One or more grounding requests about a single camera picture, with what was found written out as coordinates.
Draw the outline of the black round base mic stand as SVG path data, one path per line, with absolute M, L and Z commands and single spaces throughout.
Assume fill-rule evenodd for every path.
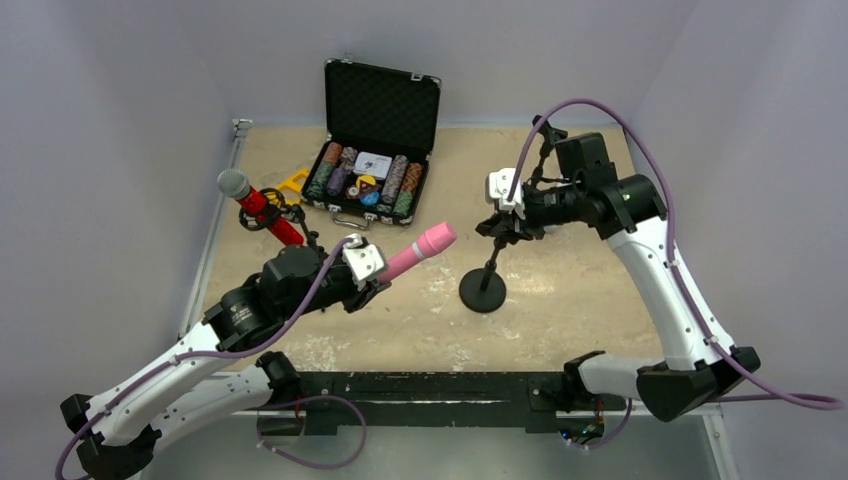
M 542 121 L 540 115 L 533 118 L 533 125 L 539 127 L 537 133 L 542 136 L 542 145 L 539 149 L 539 161 L 533 169 L 532 175 L 542 176 L 546 160 L 553 153 L 556 144 L 568 138 L 569 132 L 552 127 L 548 121 Z

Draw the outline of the pink microphone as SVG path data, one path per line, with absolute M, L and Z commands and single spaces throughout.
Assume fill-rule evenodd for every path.
M 378 281 L 390 283 L 422 261 L 443 253 L 457 237 L 454 227 L 447 221 L 429 228 L 388 260 L 388 269 L 378 276 Z

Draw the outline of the black tripod shock mount stand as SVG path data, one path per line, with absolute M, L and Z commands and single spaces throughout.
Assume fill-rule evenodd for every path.
M 327 256 L 317 238 L 317 231 L 306 224 L 305 211 L 299 204 L 289 204 L 277 189 L 253 187 L 236 202 L 240 206 L 239 223 L 247 231 L 267 231 L 284 246 L 306 246 L 321 258 Z

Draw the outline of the red glitter microphone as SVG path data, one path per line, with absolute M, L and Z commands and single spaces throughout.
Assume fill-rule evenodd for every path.
M 240 206 L 239 222 L 245 230 L 267 230 L 284 246 L 304 243 L 304 237 L 284 217 L 283 210 L 265 193 L 254 188 L 243 171 L 222 171 L 217 177 L 217 185 L 225 197 Z

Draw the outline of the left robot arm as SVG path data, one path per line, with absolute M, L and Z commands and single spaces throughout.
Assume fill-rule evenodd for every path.
M 224 294 L 165 353 L 97 395 L 60 410 L 73 436 L 54 468 L 76 457 L 88 479 L 128 479 L 183 437 L 233 413 L 313 402 L 273 345 L 304 315 L 364 308 L 387 287 L 391 264 L 360 235 L 332 250 L 288 246 Z

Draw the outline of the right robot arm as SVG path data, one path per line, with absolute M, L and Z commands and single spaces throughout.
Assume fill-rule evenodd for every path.
M 653 182 L 634 174 L 620 178 L 599 133 L 555 140 L 560 186 L 540 189 L 521 182 L 514 168 L 490 173 L 485 198 L 493 215 L 476 228 L 494 238 L 498 248 L 521 240 L 540 240 L 548 226 L 582 222 L 593 228 L 630 275 L 660 338 L 663 357 L 639 360 L 597 350 L 564 365 L 566 401 L 586 401 L 611 394 L 637 400 L 658 420 L 670 422 L 718 399 L 736 387 L 739 363 L 755 371 L 755 349 L 736 344 L 717 322 L 704 333 L 698 322 L 706 305 L 693 287 L 681 259 L 670 259 L 669 213 Z

